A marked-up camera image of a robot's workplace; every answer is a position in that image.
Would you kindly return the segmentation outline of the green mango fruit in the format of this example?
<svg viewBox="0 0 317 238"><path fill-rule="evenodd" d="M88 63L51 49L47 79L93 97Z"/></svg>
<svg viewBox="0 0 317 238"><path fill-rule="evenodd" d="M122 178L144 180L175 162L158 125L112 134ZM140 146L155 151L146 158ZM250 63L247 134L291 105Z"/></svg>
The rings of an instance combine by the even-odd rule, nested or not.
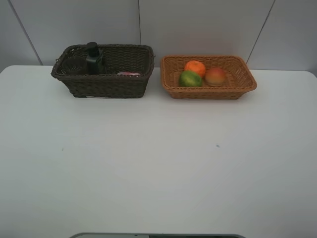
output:
<svg viewBox="0 0 317 238"><path fill-rule="evenodd" d="M197 73L186 70L180 74L178 84L179 87L202 87L203 80Z"/></svg>

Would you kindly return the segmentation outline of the light brown wicker basket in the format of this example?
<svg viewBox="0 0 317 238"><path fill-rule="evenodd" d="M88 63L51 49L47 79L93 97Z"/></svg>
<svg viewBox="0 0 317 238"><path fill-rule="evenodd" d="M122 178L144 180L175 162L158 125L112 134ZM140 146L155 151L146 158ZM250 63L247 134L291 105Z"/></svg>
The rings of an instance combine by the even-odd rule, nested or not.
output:
<svg viewBox="0 0 317 238"><path fill-rule="evenodd" d="M202 87L180 87L179 77L185 65L191 60L198 60L207 69L218 67L225 73L221 86L211 87L205 82ZM215 55L169 55L160 63L161 84L165 91L175 99L239 99L243 94L253 91L257 83L246 63L237 56Z"/></svg>

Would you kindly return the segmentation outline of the pink spray bottle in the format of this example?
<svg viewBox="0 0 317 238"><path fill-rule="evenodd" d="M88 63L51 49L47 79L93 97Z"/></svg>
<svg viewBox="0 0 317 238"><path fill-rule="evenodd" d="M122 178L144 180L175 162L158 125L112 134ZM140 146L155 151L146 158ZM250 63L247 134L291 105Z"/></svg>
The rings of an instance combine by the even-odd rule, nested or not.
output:
<svg viewBox="0 0 317 238"><path fill-rule="evenodd" d="M117 75L124 75L124 76L140 76L139 73L136 73L136 72L119 72L117 73Z"/></svg>

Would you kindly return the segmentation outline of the translucent pink plastic cup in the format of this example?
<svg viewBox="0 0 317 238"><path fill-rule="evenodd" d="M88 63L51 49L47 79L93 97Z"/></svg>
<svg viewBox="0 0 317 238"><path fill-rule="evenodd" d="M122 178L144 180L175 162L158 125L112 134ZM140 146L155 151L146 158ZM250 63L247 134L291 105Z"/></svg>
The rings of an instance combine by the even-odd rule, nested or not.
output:
<svg viewBox="0 0 317 238"><path fill-rule="evenodd" d="M87 73L87 62L83 57L70 57L63 61L62 68L66 75L82 75Z"/></svg>

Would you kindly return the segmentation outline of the dark brown wicker basket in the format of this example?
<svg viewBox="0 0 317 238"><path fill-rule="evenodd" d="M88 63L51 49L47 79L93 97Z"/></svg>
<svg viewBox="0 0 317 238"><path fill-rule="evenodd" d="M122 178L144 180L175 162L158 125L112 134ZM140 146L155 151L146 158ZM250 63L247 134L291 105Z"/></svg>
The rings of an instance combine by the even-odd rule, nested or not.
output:
<svg viewBox="0 0 317 238"><path fill-rule="evenodd" d="M104 53L106 74L66 75L62 63L70 57L86 59L86 45L67 47L56 60L51 75L61 81L76 98L141 98L154 69L154 52L150 46L131 44L98 45ZM140 76L117 75L136 72Z"/></svg>

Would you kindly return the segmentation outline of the dark green pump bottle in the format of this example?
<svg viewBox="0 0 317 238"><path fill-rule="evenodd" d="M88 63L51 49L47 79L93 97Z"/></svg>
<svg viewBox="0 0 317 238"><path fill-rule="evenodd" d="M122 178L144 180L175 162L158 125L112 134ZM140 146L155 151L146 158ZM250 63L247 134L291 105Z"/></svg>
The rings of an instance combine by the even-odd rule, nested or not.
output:
<svg viewBox="0 0 317 238"><path fill-rule="evenodd" d="M103 50L99 48L96 42L89 42L86 45L86 50L86 63L88 72L91 75L106 74Z"/></svg>

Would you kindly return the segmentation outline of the red yellow peach fruit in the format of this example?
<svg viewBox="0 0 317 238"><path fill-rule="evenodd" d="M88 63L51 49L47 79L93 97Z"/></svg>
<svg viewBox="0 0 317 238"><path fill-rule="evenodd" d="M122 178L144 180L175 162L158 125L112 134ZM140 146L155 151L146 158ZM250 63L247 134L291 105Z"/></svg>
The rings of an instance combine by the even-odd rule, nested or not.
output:
<svg viewBox="0 0 317 238"><path fill-rule="evenodd" d="M221 68L211 68L206 71L205 82L212 87L221 86L226 80L225 72Z"/></svg>

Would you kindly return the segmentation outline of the orange tangerine fruit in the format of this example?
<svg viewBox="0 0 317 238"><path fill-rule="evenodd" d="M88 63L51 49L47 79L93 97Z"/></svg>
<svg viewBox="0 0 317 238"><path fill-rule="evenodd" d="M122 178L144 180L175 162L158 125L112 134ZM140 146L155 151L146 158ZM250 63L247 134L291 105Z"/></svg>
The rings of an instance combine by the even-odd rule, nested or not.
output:
<svg viewBox="0 0 317 238"><path fill-rule="evenodd" d="M191 61L187 62L185 67L184 67L184 70L185 71L193 71L196 74L198 74L201 78L203 78L205 76L205 73L206 73L205 65L198 60L191 60Z"/></svg>

